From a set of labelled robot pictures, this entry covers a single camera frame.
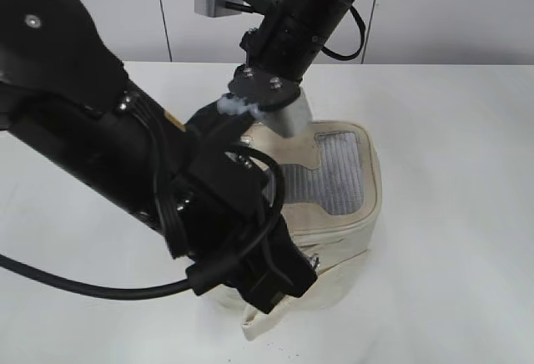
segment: black tube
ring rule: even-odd
[[[83,296],[96,297],[106,300],[148,300],[159,297],[175,295],[191,288],[187,280],[182,280],[168,285],[146,287],[141,289],[117,289],[113,287],[95,286],[87,283],[71,281],[61,276],[50,274],[44,270],[33,268],[30,265],[12,260],[0,254],[0,267],[10,270],[17,275],[52,286],[62,291],[70,291]]]
[[[301,80],[354,1],[280,0],[250,40],[250,63]]]
[[[164,110],[133,83],[137,93],[153,106],[172,140],[169,168],[175,174],[191,149],[190,134],[171,124]],[[151,140],[132,115],[95,114],[57,96],[43,95],[27,101],[13,115],[9,133],[102,196],[161,233],[154,205]]]

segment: white bag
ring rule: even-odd
[[[372,141],[358,125],[317,122],[293,139],[263,125],[243,137],[273,157],[285,172],[283,214],[301,251],[320,262],[319,279],[295,299],[286,296],[266,315],[220,286],[212,294],[224,306],[244,310],[248,340],[273,328],[291,310],[332,306],[354,285],[365,263],[382,202],[380,167]]]

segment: metal bracket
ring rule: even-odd
[[[302,88],[295,101],[275,111],[262,111],[258,104],[251,104],[247,98],[232,93],[222,96],[217,102],[217,110],[220,114],[227,115],[241,115],[248,112],[254,119],[285,139],[295,137],[304,131],[313,120],[308,99]]]
[[[241,14],[231,8],[227,8],[227,3],[244,5],[241,0],[194,0],[194,12],[208,18],[221,18]]]

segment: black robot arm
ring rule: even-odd
[[[141,290],[84,285],[3,255],[0,266],[118,300],[226,284],[268,313],[302,296],[316,274],[280,213],[280,167],[239,140],[255,120],[284,136],[310,120],[300,81],[354,1],[195,1],[209,16],[264,20],[243,38],[247,62],[230,93],[181,124],[129,78],[79,0],[0,0],[0,130],[159,232],[172,257],[194,261],[187,280]],[[269,176],[252,159],[275,178],[272,202],[263,195]]]
[[[181,124],[137,87],[79,0],[0,0],[0,129],[159,232],[172,257],[195,262],[174,286],[85,286],[0,256],[37,281],[138,300],[224,283],[269,312],[316,279],[280,211],[284,181],[268,156],[239,143],[254,119],[213,103]],[[276,179],[275,200],[262,193]]]

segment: white background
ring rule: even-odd
[[[169,60],[159,0],[82,0],[104,42],[122,59]],[[208,19],[193,0],[161,0],[177,62],[242,62],[243,33],[260,16]],[[373,20],[366,63],[534,63],[534,0],[357,0]],[[329,45],[351,53],[358,40],[350,17]],[[320,63],[332,63],[320,55]]]
[[[184,120],[234,65],[128,70]],[[534,68],[315,65],[305,87],[317,119],[370,131],[382,170],[369,260],[339,305],[247,342],[207,296],[99,301],[0,270],[0,362],[532,364]],[[153,231],[8,134],[0,151],[3,254],[104,286],[184,276]]]

